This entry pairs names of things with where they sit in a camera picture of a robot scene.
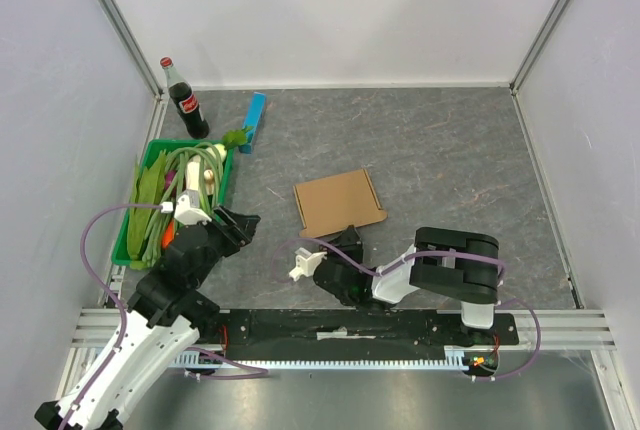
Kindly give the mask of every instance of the metal floor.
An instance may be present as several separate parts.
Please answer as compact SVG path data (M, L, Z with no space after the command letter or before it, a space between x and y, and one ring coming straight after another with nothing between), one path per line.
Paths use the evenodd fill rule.
M508 368L523 354L501 356ZM471 383L424 371L280 371L262 380L197 383L163 376L127 430L612 430L585 354L543 354L521 377Z
M338 308L307 279L277 283L274 250L301 230L293 185L368 169L389 217L361 229L367 263L406 250L415 230L435 226L487 233L509 264L503 299L538 309L574 308L520 124L506 88L277 90L253 155L236 154L227 201L262 222L253 243L222 262L201 291L223 307ZM198 94L211 138L242 127L252 93ZM189 138L172 105L161 138ZM278 272L292 268L291 247ZM128 297L140 277L128 271ZM416 292L405 308L452 302Z

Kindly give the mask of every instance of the blue object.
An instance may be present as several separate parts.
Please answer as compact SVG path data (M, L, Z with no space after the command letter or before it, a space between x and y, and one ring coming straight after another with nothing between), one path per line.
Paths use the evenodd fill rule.
M260 117L262 117L262 111L267 103L267 96L264 93L254 93L251 103L249 104L249 111L247 112L247 118L244 119L244 125L242 128L252 127L247 132L247 139L249 143L240 145L240 153L251 153L251 145L256 137L258 131L258 125L260 124Z

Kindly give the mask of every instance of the metal corner post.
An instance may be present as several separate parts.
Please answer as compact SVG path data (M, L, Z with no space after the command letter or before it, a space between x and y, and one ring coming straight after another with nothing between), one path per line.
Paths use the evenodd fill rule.
M571 0L556 0L547 15L542 27L538 31L536 38L533 40L527 55L524 57L524 60L520 64L520 68L516 72L516 75L513 77L513 81L511 82L511 91L514 95L518 93L525 79L529 75L531 68L538 60L538 57L544 50L544 47L547 45L551 34L555 30L558 22L560 21L562 15L565 13L568 8Z
M129 28L129 25L127 25L127 22L124 19L122 12L120 12L120 9L118 8L118 5L116 4L115 0L98 0L98 1L100 2L100 5L104 9L104 12L107 15L107 18L109 19L109 21L111 22L111 25L113 26L114 30L118 34L118 37L120 37L122 44L127 49L127 52L129 53L129 55L131 55L131 58L136 64L136 67L138 68L140 75L142 76L145 83L149 87L149 90L151 90L151 92L156 96L161 95L162 86L160 85L155 75L153 74L153 71L149 66L149 62L147 62L147 59L144 57L144 54L142 53L140 46L136 42L136 39L134 38L133 33Z

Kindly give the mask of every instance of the marble-textured surface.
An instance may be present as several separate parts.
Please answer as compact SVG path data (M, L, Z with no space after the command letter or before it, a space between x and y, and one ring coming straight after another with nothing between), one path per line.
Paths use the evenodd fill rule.
M298 236L293 185L361 167L368 169L386 221L360 229L368 264L406 250L415 230L434 226L487 233L509 264L503 299L535 308L573 308L540 189L505 88L268 91L252 155L237 153L228 205L262 217L246 249L219 264L201 291L223 307L337 308L310 279L278 283L274 250ZM198 95L211 138L242 126L251 92ZM162 138L188 138L172 105ZM285 275L292 245L277 259ZM139 274L128 271L125 296ZM416 292L402 307L455 307Z

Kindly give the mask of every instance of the reflective metal surface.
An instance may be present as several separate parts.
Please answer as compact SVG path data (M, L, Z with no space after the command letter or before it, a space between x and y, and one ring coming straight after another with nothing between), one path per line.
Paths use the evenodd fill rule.
M505 353L514 368L527 355ZM127 430L608 430L588 353L541 355L521 377L471 383L424 371L273 372L261 380L203 381L166 374Z

